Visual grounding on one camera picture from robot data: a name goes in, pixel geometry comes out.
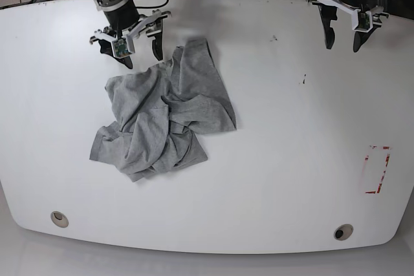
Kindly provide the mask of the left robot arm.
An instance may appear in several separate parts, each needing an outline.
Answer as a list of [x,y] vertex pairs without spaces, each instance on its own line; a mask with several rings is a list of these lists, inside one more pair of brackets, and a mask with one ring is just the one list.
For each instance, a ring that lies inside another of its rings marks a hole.
[[351,16],[351,30],[354,32],[353,51],[358,52],[375,30],[382,27],[382,17],[389,17],[381,6],[368,6],[368,0],[315,0],[323,26],[325,47],[332,49],[335,40],[332,21],[336,21],[337,11]]

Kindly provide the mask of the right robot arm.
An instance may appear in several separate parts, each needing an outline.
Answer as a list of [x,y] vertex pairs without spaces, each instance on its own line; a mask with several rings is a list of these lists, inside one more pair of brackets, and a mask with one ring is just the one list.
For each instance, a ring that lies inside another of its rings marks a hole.
[[161,11],[169,0],[158,6],[138,6],[136,0],[93,0],[109,25],[94,32],[89,43],[97,42],[100,53],[110,56],[128,69],[133,68],[131,56],[135,53],[134,40],[141,35],[152,39],[155,58],[163,60],[163,21],[171,14]]

